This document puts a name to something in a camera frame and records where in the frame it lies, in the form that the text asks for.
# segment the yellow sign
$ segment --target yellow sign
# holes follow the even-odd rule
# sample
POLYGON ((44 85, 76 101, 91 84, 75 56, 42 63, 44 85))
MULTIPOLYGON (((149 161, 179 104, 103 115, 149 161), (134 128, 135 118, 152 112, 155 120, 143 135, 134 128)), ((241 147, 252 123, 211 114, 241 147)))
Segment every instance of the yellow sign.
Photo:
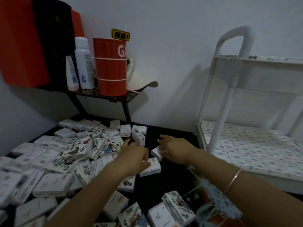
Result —
POLYGON ((112 29, 111 36, 114 39, 129 41, 130 33, 118 29, 112 29))

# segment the white bottle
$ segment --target white bottle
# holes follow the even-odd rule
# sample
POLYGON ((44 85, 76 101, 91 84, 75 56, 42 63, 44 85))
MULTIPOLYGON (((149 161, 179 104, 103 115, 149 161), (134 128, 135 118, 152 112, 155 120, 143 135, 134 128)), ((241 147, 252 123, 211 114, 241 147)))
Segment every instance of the white bottle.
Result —
POLYGON ((89 42, 86 38, 75 38, 75 55, 78 68, 80 87, 82 89, 95 88, 93 59, 89 50, 89 42))
POLYGON ((66 60, 66 81, 68 90, 71 92, 79 90, 79 83, 71 56, 65 57, 66 60))

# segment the red drum container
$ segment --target red drum container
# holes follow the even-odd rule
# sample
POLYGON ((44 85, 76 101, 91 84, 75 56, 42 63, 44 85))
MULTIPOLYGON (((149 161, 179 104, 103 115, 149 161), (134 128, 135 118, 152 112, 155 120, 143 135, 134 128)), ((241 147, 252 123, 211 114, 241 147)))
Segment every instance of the red drum container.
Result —
POLYGON ((122 96, 126 90, 126 41, 93 38, 99 94, 122 96))

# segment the gold bracelet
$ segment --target gold bracelet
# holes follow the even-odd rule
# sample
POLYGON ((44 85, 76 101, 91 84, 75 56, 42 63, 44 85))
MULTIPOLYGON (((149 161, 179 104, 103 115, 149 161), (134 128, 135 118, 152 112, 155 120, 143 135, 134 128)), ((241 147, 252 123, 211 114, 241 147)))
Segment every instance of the gold bracelet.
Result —
POLYGON ((234 181, 236 180, 236 178, 238 177, 238 175, 240 174, 240 172, 242 171, 242 169, 239 169, 236 174, 234 175, 234 177, 232 178, 232 180, 230 181, 228 187, 226 188, 226 190, 224 191, 224 194, 226 195, 226 193, 229 191, 230 187, 232 186, 232 184, 234 183, 234 181))

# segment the wall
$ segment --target wall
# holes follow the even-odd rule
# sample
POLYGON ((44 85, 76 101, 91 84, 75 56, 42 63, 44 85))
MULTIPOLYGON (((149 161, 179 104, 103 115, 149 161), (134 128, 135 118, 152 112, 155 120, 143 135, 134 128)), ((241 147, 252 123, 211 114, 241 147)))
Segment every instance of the wall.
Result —
MULTIPOLYGON (((193 131, 217 39, 234 27, 253 27, 252 54, 303 57, 303 0, 62 1, 81 14, 91 50, 92 38, 108 38, 112 28, 130 32, 127 53, 136 71, 159 82, 129 104, 135 122, 193 131)), ((223 53, 237 54, 240 43, 240 38, 228 41, 223 53)), ((216 81, 206 119, 216 118, 225 88, 216 81)), ((275 128, 282 120, 280 129, 287 130, 293 119, 283 115, 293 99, 239 90, 227 122, 275 128)), ((80 100, 89 113, 124 119, 119 103, 80 100)))
POLYGON ((5 84, 0 72, 0 156, 77 114, 63 93, 5 84))

